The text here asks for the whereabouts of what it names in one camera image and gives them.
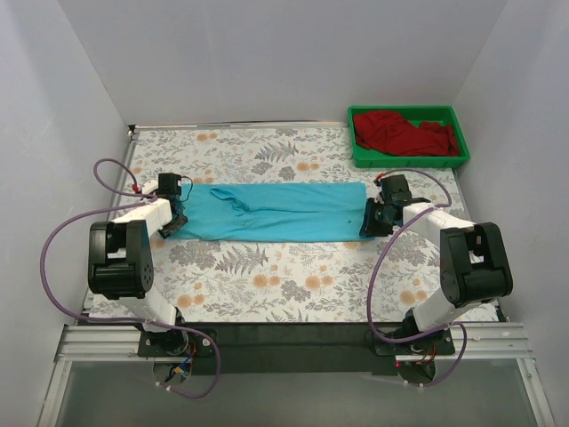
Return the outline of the turquoise t shirt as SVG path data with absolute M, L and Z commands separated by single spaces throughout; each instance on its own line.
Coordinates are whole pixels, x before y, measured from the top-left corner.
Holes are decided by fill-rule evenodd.
M 358 241 L 362 182 L 197 184 L 174 239 L 253 243 Z

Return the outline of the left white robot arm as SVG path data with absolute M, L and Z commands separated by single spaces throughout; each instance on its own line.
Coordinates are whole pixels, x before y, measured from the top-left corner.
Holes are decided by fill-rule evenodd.
M 166 239 L 187 224 L 181 181 L 176 173 L 159 174 L 143 188 L 156 197 L 154 201 L 111 222 L 95 222 L 89 235 L 91 292 L 125 307 L 147 334 L 146 343 L 172 356 L 188 348 L 189 335 L 177 326 L 182 321 L 180 311 L 154 286 L 151 238 Z

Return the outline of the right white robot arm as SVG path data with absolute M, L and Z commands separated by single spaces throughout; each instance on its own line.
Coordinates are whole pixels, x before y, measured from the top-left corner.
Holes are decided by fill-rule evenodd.
M 366 316 L 376 340 L 403 344 L 410 352 L 419 354 L 432 346 L 435 334 L 457 324 L 464 313 L 510 295 L 514 284 L 499 226 L 450 215 L 446 210 L 452 206 L 453 199 L 447 189 L 443 191 L 443 202 L 414 197 L 405 172 L 400 168 L 379 174 L 374 180 L 379 194 L 368 198 L 365 204 L 361 236 L 389 240 L 370 276 Z M 397 335 L 390 336 L 374 324 L 373 290 L 390 249 L 407 231 L 437 246 L 439 287 L 410 310 Z

